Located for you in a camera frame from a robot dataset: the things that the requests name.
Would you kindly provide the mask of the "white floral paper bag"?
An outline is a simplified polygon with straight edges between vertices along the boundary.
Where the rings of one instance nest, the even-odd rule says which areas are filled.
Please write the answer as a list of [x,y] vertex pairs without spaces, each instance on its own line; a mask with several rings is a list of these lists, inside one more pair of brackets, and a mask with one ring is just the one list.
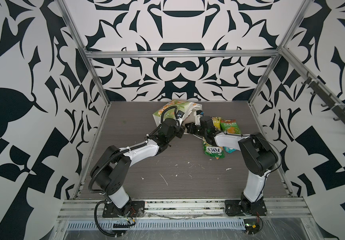
[[152,114],[155,124],[158,126],[161,119],[175,119],[178,125],[185,128],[184,134],[192,134],[190,127],[196,127],[200,124],[200,118],[203,116],[202,104],[172,100]]

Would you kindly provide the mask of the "yellow snack packet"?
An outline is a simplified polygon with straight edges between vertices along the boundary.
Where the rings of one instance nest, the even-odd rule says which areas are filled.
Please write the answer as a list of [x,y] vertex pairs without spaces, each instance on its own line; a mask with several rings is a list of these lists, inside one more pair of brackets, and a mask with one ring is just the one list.
[[216,130],[221,130],[221,117],[212,117],[213,125],[216,128]]

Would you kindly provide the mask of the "green Fox's candy packet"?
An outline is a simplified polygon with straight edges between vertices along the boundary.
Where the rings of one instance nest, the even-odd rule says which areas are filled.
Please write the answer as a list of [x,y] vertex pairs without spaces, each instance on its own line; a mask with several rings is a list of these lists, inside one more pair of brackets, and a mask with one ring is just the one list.
[[212,146],[203,139],[203,150],[204,153],[211,158],[223,159],[225,157],[225,151],[223,147]]

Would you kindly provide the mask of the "green snack packet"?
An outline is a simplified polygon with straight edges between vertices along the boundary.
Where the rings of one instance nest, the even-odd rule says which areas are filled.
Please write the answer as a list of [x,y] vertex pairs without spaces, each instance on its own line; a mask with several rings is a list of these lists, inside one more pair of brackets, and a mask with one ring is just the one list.
[[229,134],[240,135],[242,133],[236,120],[221,119],[220,126],[222,131],[226,131]]

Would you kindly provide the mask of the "teal snack packet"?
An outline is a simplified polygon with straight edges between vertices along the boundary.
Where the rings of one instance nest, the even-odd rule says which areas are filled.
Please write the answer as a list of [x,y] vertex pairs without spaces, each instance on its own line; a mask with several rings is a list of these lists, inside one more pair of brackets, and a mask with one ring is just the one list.
[[229,154],[231,154],[231,153],[233,153],[233,152],[236,151],[236,149],[229,148],[229,147],[224,147],[224,150],[225,150],[227,153],[229,153]]

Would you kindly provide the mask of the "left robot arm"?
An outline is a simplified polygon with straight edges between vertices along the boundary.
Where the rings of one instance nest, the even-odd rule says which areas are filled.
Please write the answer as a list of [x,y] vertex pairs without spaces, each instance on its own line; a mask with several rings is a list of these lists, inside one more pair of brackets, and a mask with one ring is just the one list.
[[104,196],[117,209],[126,208],[131,199],[123,183],[130,167],[161,154],[174,138],[181,138],[184,131],[181,120],[167,118],[140,144],[125,148],[108,147],[90,171],[88,191]]

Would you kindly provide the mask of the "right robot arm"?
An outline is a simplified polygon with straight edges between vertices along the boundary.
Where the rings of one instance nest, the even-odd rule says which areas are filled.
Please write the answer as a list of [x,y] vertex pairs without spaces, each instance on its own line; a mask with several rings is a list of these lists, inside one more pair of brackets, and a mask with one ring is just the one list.
[[279,160],[270,143],[261,133],[249,136],[219,131],[209,116],[200,118],[200,122],[185,124],[187,133],[201,136],[215,147],[239,150],[249,171],[246,187],[241,196],[241,209],[254,209],[263,202],[263,192],[267,178]]

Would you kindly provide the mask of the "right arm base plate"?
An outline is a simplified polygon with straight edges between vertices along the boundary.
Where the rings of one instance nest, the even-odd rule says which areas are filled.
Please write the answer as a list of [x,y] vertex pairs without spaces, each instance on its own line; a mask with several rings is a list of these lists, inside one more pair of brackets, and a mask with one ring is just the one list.
[[266,216],[264,199],[252,203],[248,199],[225,200],[225,213],[228,216]]

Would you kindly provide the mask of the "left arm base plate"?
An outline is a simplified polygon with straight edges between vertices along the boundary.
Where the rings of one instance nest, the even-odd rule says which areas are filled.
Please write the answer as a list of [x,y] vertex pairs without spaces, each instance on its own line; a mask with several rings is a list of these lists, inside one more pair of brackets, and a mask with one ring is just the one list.
[[106,203],[103,208],[103,218],[127,217],[135,218],[144,213],[144,201],[129,201],[122,208],[118,208],[114,203]]

